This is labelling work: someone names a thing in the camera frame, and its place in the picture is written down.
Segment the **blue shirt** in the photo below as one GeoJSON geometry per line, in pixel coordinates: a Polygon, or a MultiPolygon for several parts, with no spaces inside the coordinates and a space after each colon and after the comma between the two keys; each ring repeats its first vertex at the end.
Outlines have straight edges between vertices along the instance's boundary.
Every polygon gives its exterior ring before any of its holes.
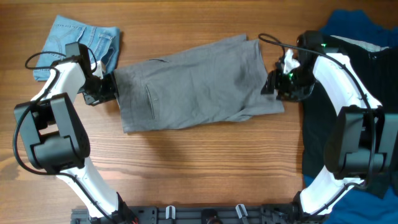
{"type": "MultiPolygon", "coordinates": [[[[397,28],[373,23],[363,11],[335,10],[321,28],[324,40],[343,47],[357,76],[388,112],[397,112],[397,28]],[[368,52],[333,35],[381,47],[368,52]]],[[[334,107],[317,83],[303,102],[303,177],[310,185],[323,167],[323,149],[336,121],[334,107]]],[[[327,223],[397,223],[397,168],[373,178],[365,190],[350,190],[334,207],[327,223]]]]}

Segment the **light grey garment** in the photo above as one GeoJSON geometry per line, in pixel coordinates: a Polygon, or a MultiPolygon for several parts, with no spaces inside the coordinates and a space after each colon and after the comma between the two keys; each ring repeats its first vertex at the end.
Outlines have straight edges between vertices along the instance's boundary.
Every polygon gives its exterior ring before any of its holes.
{"type": "Polygon", "coordinates": [[[368,43],[368,42],[365,42],[365,41],[362,41],[362,40],[354,40],[354,39],[349,39],[349,38],[346,38],[346,37],[340,37],[340,36],[337,36],[337,35],[333,35],[333,37],[337,38],[337,39],[340,39],[340,40],[343,40],[343,41],[345,41],[347,43],[350,43],[350,44],[353,44],[353,45],[357,45],[357,46],[361,47],[362,49],[367,50],[368,52],[380,52],[382,50],[386,50],[386,49],[389,48],[389,47],[381,47],[381,46],[378,46],[378,45],[375,45],[375,44],[371,44],[371,43],[368,43]]]}

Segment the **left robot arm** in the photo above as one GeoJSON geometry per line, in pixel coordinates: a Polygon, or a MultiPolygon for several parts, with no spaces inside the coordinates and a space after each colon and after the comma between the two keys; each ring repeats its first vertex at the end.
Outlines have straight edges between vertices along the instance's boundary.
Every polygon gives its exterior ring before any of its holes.
{"type": "Polygon", "coordinates": [[[118,98],[114,76],[78,42],[67,44],[48,69],[43,89],[14,108],[12,146],[18,164],[63,180],[86,205],[88,223],[133,222],[133,213],[93,165],[88,135],[73,106],[78,94],[90,106],[118,98]]]}

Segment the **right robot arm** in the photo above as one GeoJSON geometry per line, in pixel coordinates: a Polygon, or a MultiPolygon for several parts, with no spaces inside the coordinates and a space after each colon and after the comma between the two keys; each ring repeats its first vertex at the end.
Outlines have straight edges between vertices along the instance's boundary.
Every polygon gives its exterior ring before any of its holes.
{"type": "Polygon", "coordinates": [[[337,115],[324,149],[324,166],[315,180],[295,196],[290,218],[319,220],[351,189],[365,189],[374,174],[389,170],[396,149],[397,114],[387,113],[351,66],[346,50],[308,30],[296,45],[261,33],[258,38],[282,48],[262,88],[278,100],[299,102],[320,83],[337,115]]]}

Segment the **grey cotton shorts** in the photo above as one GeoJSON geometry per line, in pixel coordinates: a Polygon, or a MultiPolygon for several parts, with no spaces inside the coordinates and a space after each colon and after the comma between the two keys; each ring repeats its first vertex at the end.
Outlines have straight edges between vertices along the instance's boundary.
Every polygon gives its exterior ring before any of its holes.
{"type": "Polygon", "coordinates": [[[259,41],[241,34],[114,71],[124,132],[182,129],[284,112],[259,41]]]}

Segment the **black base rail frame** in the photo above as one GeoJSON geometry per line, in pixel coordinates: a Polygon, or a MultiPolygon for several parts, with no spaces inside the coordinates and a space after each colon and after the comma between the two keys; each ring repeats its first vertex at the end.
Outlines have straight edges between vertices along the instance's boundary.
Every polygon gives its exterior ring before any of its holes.
{"type": "Polygon", "coordinates": [[[134,223],[206,224],[206,223],[322,223],[322,216],[304,216],[292,204],[265,204],[234,207],[130,207],[137,217],[134,223]]]}

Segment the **folded blue denim jeans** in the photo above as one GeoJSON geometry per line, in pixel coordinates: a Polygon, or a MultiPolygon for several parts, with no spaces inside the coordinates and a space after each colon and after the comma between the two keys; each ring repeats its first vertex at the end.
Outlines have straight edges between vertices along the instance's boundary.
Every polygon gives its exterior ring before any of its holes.
{"type": "Polygon", "coordinates": [[[66,54],[65,46],[79,42],[93,51],[90,60],[100,60],[106,73],[110,73],[118,64],[120,33],[118,27],[96,27],[57,16],[42,49],[44,54],[39,57],[37,66],[46,67],[53,61],[62,59],[62,55],[66,54]]]}

